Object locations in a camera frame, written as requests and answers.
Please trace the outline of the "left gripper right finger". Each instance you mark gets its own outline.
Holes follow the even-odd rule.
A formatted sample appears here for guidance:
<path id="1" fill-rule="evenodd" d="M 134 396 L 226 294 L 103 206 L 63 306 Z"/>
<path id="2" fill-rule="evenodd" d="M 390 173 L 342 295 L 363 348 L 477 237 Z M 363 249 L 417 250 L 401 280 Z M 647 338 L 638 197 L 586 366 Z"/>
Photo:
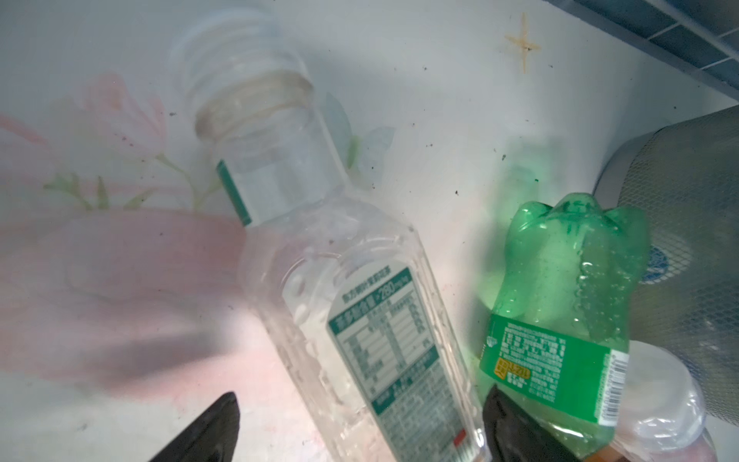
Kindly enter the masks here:
<path id="1" fill-rule="evenodd" d="M 487 395 L 482 419 L 493 461 L 578 461 L 570 450 L 541 427 L 497 385 L 494 385 Z"/>

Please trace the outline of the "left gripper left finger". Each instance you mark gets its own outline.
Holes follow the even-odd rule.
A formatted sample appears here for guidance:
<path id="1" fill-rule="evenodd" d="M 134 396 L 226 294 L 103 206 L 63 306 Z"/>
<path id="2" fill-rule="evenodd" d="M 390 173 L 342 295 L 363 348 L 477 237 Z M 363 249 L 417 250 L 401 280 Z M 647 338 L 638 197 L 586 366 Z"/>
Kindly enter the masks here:
<path id="1" fill-rule="evenodd" d="M 240 432 L 234 392 L 220 396 L 181 431 L 151 462 L 231 462 Z"/>

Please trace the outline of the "green Sprite bottle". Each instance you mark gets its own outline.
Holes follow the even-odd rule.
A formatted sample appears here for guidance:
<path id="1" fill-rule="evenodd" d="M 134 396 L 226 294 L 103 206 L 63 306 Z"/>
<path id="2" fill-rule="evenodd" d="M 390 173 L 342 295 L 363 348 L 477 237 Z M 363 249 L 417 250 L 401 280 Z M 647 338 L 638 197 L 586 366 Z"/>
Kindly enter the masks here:
<path id="1" fill-rule="evenodd" d="M 629 304 L 650 253 L 645 213 L 594 196 L 530 201 L 511 219 L 480 354 L 504 392 L 576 457 L 614 438 L 629 365 Z"/>

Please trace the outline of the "clear square white-label bottle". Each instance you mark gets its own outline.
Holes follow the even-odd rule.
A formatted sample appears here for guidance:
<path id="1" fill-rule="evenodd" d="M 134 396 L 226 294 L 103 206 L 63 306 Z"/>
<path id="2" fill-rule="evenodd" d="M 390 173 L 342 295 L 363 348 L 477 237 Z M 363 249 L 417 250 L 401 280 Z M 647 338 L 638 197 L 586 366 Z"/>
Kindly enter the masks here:
<path id="1" fill-rule="evenodd" d="M 277 20 L 175 44 L 194 132 L 246 229 L 239 277 L 336 461 L 487 461 L 480 400 L 416 229 L 361 198 Z"/>

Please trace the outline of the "grey mesh waste bin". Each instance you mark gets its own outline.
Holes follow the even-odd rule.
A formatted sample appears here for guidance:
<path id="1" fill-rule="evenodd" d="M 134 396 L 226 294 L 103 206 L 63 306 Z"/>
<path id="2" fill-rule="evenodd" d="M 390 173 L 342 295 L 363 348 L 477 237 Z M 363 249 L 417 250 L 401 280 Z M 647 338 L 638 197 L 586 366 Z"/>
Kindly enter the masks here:
<path id="1" fill-rule="evenodd" d="M 633 138 L 594 190 L 604 208 L 642 210 L 650 259 L 631 337 L 675 354 L 710 415 L 738 423 L 738 109 Z"/>

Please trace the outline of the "pink label red cap bottle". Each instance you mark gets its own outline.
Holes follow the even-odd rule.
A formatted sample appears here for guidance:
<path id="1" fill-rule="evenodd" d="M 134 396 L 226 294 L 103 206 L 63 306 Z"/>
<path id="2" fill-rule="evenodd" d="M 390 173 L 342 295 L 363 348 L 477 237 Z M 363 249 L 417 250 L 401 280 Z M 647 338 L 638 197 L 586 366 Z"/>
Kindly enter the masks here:
<path id="1" fill-rule="evenodd" d="M 594 461 L 716 461 L 702 387 L 681 355 L 640 341 L 629 368 L 612 443 Z"/>

